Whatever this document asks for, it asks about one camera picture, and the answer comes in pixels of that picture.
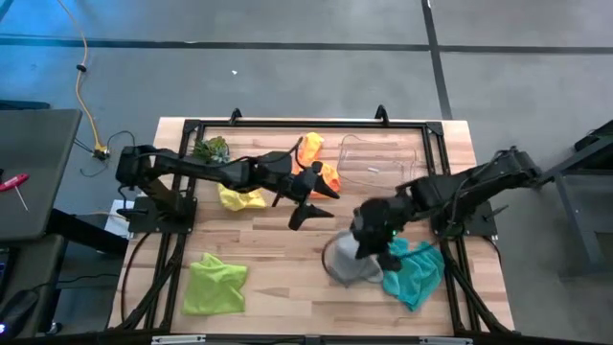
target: orange cloth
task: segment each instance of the orange cloth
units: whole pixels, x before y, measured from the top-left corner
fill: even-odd
[[[300,164],[308,167],[314,161],[319,159],[319,153],[322,150],[322,143],[324,142],[324,138],[322,138],[319,134],[315,132],[310,132],[303,138],[303,143],[298,150],[298,161]],[[338,171],[333,168],[330,164],[323,163],[321,175],[324,177],[324,182],[332,188],[333,191],[338,193],[341,190],[341,180],[338,175]],[[293,173],[298,173],[300,171],[300,167],[295,164],[292,168]],[[327,197],[325,195],[321,195],[317,192],[311,192],[311,197],[315,198],[323,198]]]

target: teal cloth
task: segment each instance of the teal cloth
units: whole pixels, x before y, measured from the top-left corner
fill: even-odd
[[[429,245],[422,242],[415,250]],[[395,238],[390,244],[390,252],[397,256],[409,253],[408,248],[409,241],[403,238]],[[409,311],[416,311],[441,282],[443,270],[443,255],[437,248],[431,247],[402,259],[400,271],[385,271],[381,284],[385,292],[396,296]]]

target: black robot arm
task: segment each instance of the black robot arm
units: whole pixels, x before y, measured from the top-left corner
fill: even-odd
[[[239,193],[264,188],[277,195],[273,206],[281,197],[298,204],[292,214],[289,227],[297,230],[308,218],[333,217],[333,214],[310,205],[308,197],[312,191],[338,198],[319,174],[322,164],[314,162],[298,174],[291,173],[292,151],[271,151],[257,157],[242,157],[225,164],[207,164],[202,160],[184,156],[169,149],[153,146],[125,147],[122,151],[115,177],[123,187],[140,188],[155,204],[160,220],[178,220],[191,211],[189,200],[178,191],[169,190],[158,178],[174,173],[188,177],[221,183]],[[146,210],[121,210],[127,218],[142,216]]]
[[[399,258],[389,254],[389,243],[404,224],[431,218],[444,228],[439,238],[458,236],[453,225],[474,214],[477,206],[504,190],[528,187],[539,174],[530,156],[513,147],[496,152],[484,165],[421,177],[397,186],[394,196],[368,199],[353,211],[356,258],[376,254],[383,269],[398,270]]]

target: wooden table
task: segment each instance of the wooden table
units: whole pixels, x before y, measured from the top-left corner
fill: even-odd
[[[154,146],[178,150],[185,118],[161,118]],[[444,121],[444,138],[452,173],[475,165],[468,124]],[[233,158],[287,150],[306,128],[207,127],[205,137],[223,136]],[[173,333],[193,334],[342,334],[342,335],[444,335],[452,334],[444,281],[417,312],[409,312],[379,285],[360,283],[344,288],[321,267],[320,253],[326,240],[348,229],[352,209],[369,196],[384,196],[401,181],[426,175],[423,144],[417,130],[316,128],[324,139],[320,160],[337,166],[339,154],[341,198],[313,200],[335,218],[307,220],[302,228],[287,228],[294,206],[282,200],[276,208],[232,212],[219,202],[216,184],[198,181],[198,210],[188,237],[172,322]],[[376,168],[379,173],[369,172]],[[163,181],[170,185],[171,176]],[[267,202],[273,199],[262,192]],[[403,237],[412,246],[432,241],[428,221],[408,223]],[[125,292],[127,311],[141,300],[151,284],[161,236],[151,235],[137,253]],[[126,261],[136,240],[130,243]],[[511,311],[496,252],[482,239],[466,238],[473,285],[500,321],[512,328]],[[242,288],[245,313],[188,316],[181,313],[189,280],[189,264],[202,254],[217,255],[224,263],[247,265]],[[464,294],[458,289],[460,308],[468,325]],[[166,290],[160,294],[156,324],[163,313]],[[115,295],[110,326],[120,321],[120,291]]]

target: gray floor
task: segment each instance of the gray floor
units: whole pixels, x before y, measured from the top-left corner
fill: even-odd
[[[95,38],[427,43],[418,0],[66,4],[86,34]],[[431,0],[431,6],[441,44],[613,46],[613,3],[608,0]],[[0,34],[76,37],[54,1],[36,0],[14,0],[0,21]],[[74,66],[82,49],[0,47],[0,98],[78,107]],[[378,104],[385,104],[394,118],[441,118],[427,52],[118,48],[90,52],[82,94],[103,137],[128,129],[137,142],[150,143],[160,116],[228,116],[237,106],[250,117],[369,118]],[[613,55],[446,53],[442,62],[453,117],[469,121],[479,162],[489,160],[498,149],[517,145],[546,169],[570,154],[571,145],[589,129],[611,119]],[[85,121],[79,138],[92,141]],[[112,147],[127,140],[118,138]],[[79,174],[79,168],[92,172],[99,167],[86,152],[75,149],[57,206],[80,214],[108,209],[117,197],[114,169],[91,179]],[[557,277],[581,257],[555,189],[504,192],[493,203],[510,205],[497,223],[517,330],[613,342],[612,280]],[[92,255],[84,248],[73,252],[72,260]],[[73,291],[62,299],[58,318],[69,325],[68,332],[103,327],[108,305],[100,302],[100,312],[85,314],[82,302],[94,294],[102,296],[101,291],[112,295],[112,288],[106,287]],[[71,323],[84,317],[89,322]]]

